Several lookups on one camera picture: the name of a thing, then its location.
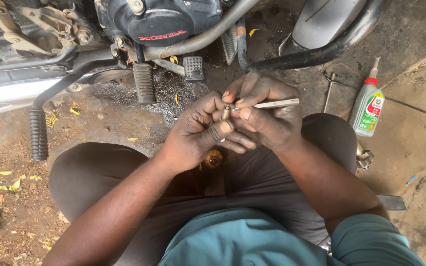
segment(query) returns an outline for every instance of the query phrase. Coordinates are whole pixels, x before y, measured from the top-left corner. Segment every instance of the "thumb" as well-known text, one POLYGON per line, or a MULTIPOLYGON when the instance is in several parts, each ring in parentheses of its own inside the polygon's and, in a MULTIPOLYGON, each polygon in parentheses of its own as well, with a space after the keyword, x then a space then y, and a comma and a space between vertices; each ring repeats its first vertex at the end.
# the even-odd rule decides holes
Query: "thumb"
POLYGON ((220 140, 224 139, 229 133, 234 130, 233 124, 228 120, 222 120, 212 124, 205 131, 196 134, 196 142, 199 147, 209 149, 220 140))
POLYGON ((272 114, 254 107, 241 109, 240 117, 257 132, 267 137, 274 137, 284 127, 272 114))

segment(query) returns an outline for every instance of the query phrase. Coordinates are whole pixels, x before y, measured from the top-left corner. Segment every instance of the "rubber grip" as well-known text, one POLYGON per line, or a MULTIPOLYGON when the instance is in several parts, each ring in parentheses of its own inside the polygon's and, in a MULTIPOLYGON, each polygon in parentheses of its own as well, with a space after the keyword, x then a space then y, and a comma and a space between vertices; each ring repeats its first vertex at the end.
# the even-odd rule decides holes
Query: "rubber grip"
POLYGON ((44 161, 49 158, 47 145, 47 128, 44 110, 31 109, 29 112, 29 129, 31 131, 31 152, 34 161, 44 161))
POLYGON ((150 64, 133 65, 134 82, 136 82, 137 101, 140 105, 156 104, 154 77, 150 64))

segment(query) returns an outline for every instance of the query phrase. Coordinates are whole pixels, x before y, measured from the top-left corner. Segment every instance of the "red bottle cap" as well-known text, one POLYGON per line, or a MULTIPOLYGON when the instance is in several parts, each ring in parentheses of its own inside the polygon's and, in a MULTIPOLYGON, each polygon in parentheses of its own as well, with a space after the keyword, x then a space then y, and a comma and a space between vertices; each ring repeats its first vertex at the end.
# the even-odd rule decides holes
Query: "red bottle cap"
POLYGON ((377 79, 376 78, 367 78, 364 80, 364 84, 371 84, 376 86, 377 85, 377 79))

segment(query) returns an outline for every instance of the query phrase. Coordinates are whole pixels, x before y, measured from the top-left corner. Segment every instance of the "hand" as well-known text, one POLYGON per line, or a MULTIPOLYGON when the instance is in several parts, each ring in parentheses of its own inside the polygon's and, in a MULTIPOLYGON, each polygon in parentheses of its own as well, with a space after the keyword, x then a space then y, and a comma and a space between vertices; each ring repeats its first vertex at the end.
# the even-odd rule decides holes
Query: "hand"
POLYGON ((220 121, 225 105, 217 91, 194 102, 181 113, 155 158, 176 175, 199 165, 215 145, 237 153, 256 147, 250 137, 234 130, 230 120, 220 121))
POLYGON ((257 132, 257 138, 264 146, 275 153, 294 148, 302 142, 302 105, 273 109, 258 109, 252 106, 263 100, 284 100, 299 98, 300 92, 280 80, 259 72, 250 72, 234 81, 222 96, 226 103, 232 103, 239 96, 236 107, 239 113, 232 112, 237 126, 257 132))

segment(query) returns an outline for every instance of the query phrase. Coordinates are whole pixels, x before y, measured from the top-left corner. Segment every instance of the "label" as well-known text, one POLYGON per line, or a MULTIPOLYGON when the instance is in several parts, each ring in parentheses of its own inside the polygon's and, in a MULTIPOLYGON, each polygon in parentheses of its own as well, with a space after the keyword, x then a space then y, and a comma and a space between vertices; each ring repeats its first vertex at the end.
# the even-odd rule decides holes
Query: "label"
POLYGON ((361 116, 361 121, 359 123, 360 128, 374 131, 379 113, 382 109, 382 103, 384 103, 384 98, 380 92, 374 93, 368 99, 366 108, 364 109, 363 115, 361 116))

